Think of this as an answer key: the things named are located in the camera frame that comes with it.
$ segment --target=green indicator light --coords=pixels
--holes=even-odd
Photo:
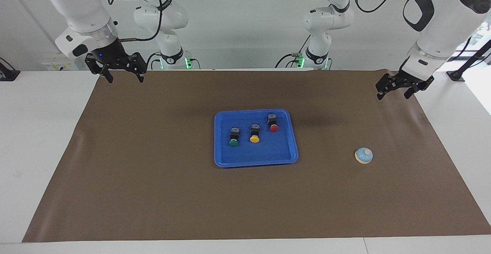
[[[331,66],[333,65],[333,60],[331,58],[328,58],[328,61],[326,62],[326,65],[324,65],[324,69],[331,69]]]
[[[300,63],[298,64],[298,67],[303,68],[303,64],[305,64],[305,58],[300,59]]]
[[[188,67],[188,69],[191,69],[193,67],[193,64],[191,63],[189,58],[186,58],[186,67]]]

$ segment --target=electrical outlet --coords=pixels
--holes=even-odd
[[[79,67],[74,59],[70,58],[44,58],[41,61],[44,69],[48,71],[78,71]]]

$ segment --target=blue tray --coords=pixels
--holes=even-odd
[[[276,114],[279,130],[270,132],[268,114]],[[260,124],[260,141],[249,141],[252,124]],[[228,145],[230,129],[240,128],[239,146]],[[214,160],[222,168],[277,165],[298,160],[290,114],[284,109],[223,111],[214,119]]]

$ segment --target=black stand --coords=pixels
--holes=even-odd
[[[2,63],[0,63],[0,81],[14,81],[21,71],[9,70]]]
[[[449,71],[447,72],[447,75],[452,79],[452,81],[465,81],[462,78],[462,74],[465,72],[465,70],[469,69],[474,62],[479,60],[481,56],[483,56],[489,49],[491,48],[491,40],[489,40],[482,48],[479,49],[465,64],[462,65],[462,67],[459,68],[459,70],[456,71]]]

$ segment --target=yellow button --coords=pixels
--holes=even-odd
[[[259,142],[259,137],[257,137],[256,135],[253,135],[249,140],[251,142],[253,142],[253,143],[258,143]]]

